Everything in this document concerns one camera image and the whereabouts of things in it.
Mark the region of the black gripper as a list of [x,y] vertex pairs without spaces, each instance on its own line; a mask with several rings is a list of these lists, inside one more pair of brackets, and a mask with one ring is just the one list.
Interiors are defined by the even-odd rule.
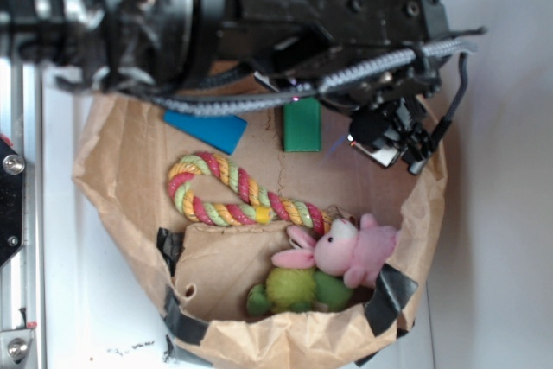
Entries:
[[440,86],[440,0],[222,0],[218,56],[263,82],[227,104],[380,104]]

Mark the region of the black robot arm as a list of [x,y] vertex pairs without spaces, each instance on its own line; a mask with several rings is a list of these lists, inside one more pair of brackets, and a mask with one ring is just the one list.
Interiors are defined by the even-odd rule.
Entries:
[[2,56],[78,68],[70,92],[316,80],[448,32],[440,0],[1,0]]

